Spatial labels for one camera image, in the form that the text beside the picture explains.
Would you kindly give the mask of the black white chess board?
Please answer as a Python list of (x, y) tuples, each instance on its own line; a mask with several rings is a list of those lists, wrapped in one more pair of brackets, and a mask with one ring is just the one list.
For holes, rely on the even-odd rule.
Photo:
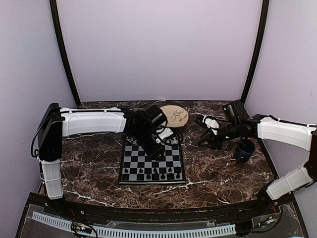
[[(123, 185), (146, 185), (146, 184), (181, 184), (186, 182), (185, 169), (184, 169), (184, 161), (183, 154), (181, 148), (182, 136), (180, 134), (176, 134), (178, 138), (178, 143), (174, 145), (164, 145), (165, 152), (158, 159), (150, 159), (144, 152), (143, 148), (138, 145), (132, 145), (130, 143), (124, 142), (122, 157), (120, 163), (119, 177), (118, 183)], [(168, 180), (167, 174), (169, 167), (172, 168), (173, 179)], [(180, 179), (177, 179), (176, 172), (174, 171), (175, 167), (180, 167)], [(127, 168), (129, 173), (125, 173), (124, 169)], [(137, 173), (131, 174), (130, 169), (136, 168)], [(137, 174), (139, 173), (139, 168), (143, 169), (144, 180), (137, 180)], [(155, 174), (153, 172), (153, 168), (157, 168), (159, 174), (159, 180), (152, 180), (152, 175)], [(151, 179), (146, 179), (146, 173), (151, 174)], [(129, 174), (129, 181), (122, 181), (122, 175)], [(161, 180), (161, 174), (165, 174), (165, 180)]]

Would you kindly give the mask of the black king piece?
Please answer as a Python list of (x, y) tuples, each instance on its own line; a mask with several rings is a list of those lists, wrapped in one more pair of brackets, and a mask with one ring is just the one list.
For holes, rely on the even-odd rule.
[(152, 180), (159, 180), (159, 174), (153, 174)]

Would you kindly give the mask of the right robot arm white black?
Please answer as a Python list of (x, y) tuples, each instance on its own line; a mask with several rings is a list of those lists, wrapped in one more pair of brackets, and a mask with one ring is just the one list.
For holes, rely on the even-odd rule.
[(222, 149), (223, 143), (236, 138), (259, 138), (278, 141), (309, 151), (309, 159), (287, 175), (269, 183), (258, 193), (259, 200), (253, 203), (253, 211), (263, 215), (272, 207), (272, 200), (309, 186), (317, 180), (317, 126), (302, 124), (256, 114), (249, 116), (240, 100), (222, 107), (226, 125), (213, 116), (197, 115), (196, 124), (206, 131), (198, 145), (213, 150)]

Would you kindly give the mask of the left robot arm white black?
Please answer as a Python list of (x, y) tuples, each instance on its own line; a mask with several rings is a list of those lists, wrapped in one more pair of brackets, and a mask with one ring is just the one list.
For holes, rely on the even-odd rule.
[(78, 134), (99, 132), (123, 133), (134, 139), (150, 158), (164, 153), (159, 127), (167, 125), (167, 117), (156, 105), (146, 110), (131, 108), (69, 109), (58, 103), (48, 106), (31, 142), (31, 156), (42, 168), (50, 207), (59, 216), (66, 216), (70, 206), (63, 198), (60, 162), (62, 140)]

